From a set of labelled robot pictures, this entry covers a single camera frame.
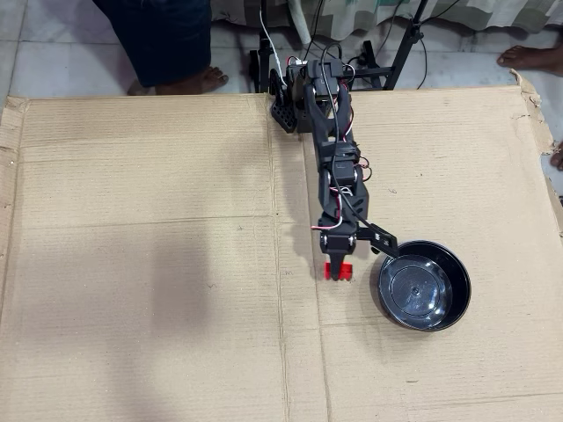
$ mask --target black bowl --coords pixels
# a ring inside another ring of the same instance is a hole
[[[401,244],[379,272],[379,300],[400,324],[439,331],[463,316],[471,297],[464,265],[440,244],[417,240]]]

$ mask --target bare foot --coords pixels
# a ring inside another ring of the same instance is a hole
[[[229,82],[219,68],[208,67],[201,73],[187,77],[173,84],[162,84],[155,87],[157,95],[194,95],[212,92]]]
[[[501,66],[514,69],[537,69],[563,76],[563,45],[556,48],[515,46],[501,54]]]
[[[557,167],[559,171],[563,171],[563,149],[559,149],[552,155],[550,163],[553,167]]]

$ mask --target black robotic arm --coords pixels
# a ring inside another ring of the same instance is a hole
[[[358,240],[369,241],[375,253],[398,256],[397,238],[367,221],[365,165],[351,130],[352,107],[343,67],[340,59],[297,60],[287,67],[287,87],[275,70],[270,73],[270,93],[276,96],[271,113],[276,121],[288,133],[312,133],[323,208],[312,229],[320,231],[321,251],[330,258],[325,275],[333,280],[351,277],[344,258],[354,252]],[[332,117],[331,110],[336,112]]]

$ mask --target dark pants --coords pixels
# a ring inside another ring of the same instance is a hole
[[[111,21],[141,85],[176,82],[210,64],[209,0],[93,1]]]

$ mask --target person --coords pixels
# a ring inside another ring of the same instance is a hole
[[[563,76],[563,44],[556,48],[529,48],[515,46],[501,54],[497,63],[512,69],[534,69]],[[563,171],[563,149],[552,155],[550,162],[558,170]]]
[[[211,63],[209,0],[93,0],[110,20],[139,83],[157,95],[202,94],[229,77]]]

